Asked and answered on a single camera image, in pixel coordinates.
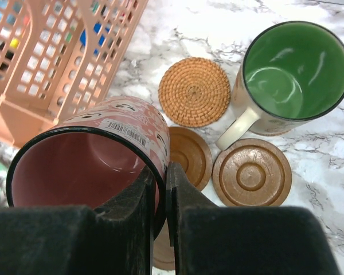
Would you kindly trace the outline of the brown wooden ringed coaster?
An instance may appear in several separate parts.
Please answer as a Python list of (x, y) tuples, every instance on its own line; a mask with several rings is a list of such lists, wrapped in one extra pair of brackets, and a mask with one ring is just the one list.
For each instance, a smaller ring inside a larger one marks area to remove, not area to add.
[(213, 187), (226, 206), (280, 206), (292, 186), (286, 156), (261, 139), (240, 139), (213, 166)]

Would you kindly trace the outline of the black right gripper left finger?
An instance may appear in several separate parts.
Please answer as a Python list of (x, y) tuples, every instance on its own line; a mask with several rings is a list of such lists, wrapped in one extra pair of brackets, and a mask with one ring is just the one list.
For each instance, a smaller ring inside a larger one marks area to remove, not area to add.
[(96, 209), (0, 207), (0, 274), (150, 274), (154, 189), (145, 168)]

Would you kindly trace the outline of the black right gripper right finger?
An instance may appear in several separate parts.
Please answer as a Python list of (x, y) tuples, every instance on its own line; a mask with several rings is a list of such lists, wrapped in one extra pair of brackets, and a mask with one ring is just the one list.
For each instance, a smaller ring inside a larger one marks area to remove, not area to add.
[(177, 274), (339, 274), (322, 227), (302, 207), (219, 207), (179, 163), (166, 174)]

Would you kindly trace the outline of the green mug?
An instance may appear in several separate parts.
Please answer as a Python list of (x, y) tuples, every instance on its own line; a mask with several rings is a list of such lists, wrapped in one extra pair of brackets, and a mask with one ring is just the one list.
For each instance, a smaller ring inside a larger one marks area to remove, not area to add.
[(226, 150), (246, 132), (275, 136), (320, 118), (344, 98), (344, 43), (330, 30), (288, 21), (261, 32), (232, 90), (235, 120), (217, 140)]

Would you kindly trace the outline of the woven rattan coaster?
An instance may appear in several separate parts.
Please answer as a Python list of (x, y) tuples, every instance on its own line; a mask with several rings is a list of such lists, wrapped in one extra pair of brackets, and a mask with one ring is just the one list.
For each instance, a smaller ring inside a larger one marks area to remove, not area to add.
[(174, 123), (190, 128), (219, 120), (230, 103), (230, 82), (219, 65), (201, 57), (185, 58), (163, 75), (160, 105)]

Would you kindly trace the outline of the maroon red mug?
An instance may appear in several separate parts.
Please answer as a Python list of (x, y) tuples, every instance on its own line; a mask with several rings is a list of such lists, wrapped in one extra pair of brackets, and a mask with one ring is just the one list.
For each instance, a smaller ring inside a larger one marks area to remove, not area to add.
[(169, 128), (150, 103), (113, 96), (27, 142), (6, 178), (12, 207), (87, 205), (93, 209), (128, 187), (144, 168), (156, 184), (154, 232), (165, 222)]

